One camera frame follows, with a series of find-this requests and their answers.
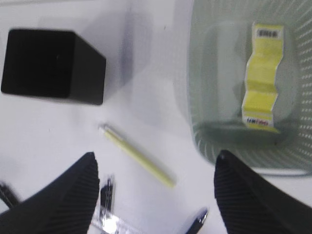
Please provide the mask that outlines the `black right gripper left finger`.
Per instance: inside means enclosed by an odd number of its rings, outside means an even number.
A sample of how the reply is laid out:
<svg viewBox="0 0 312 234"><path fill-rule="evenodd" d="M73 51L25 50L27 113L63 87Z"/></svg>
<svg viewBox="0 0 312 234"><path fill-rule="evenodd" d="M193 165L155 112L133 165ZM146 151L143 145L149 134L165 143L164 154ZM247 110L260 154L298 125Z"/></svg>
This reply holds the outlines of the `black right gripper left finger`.
<svg viewBox="0 0 312 234"><path fill-rule="evenodd" d="M85 153L42 190L0 215L2 234L86 234L99 194L98 163Z"/></svg>

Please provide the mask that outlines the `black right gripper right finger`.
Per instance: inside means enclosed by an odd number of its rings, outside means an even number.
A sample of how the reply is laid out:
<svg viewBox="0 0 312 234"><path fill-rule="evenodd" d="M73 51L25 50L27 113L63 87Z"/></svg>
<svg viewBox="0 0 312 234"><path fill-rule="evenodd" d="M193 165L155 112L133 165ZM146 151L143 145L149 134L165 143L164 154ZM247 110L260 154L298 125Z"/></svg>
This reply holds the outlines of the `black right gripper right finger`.
<svg viewBox="0 0 312 234"><path fill-rule="evenodd" d="M310 234L312 209L283 192L230 151L220 151L214 197L229 234Z"/></svg>

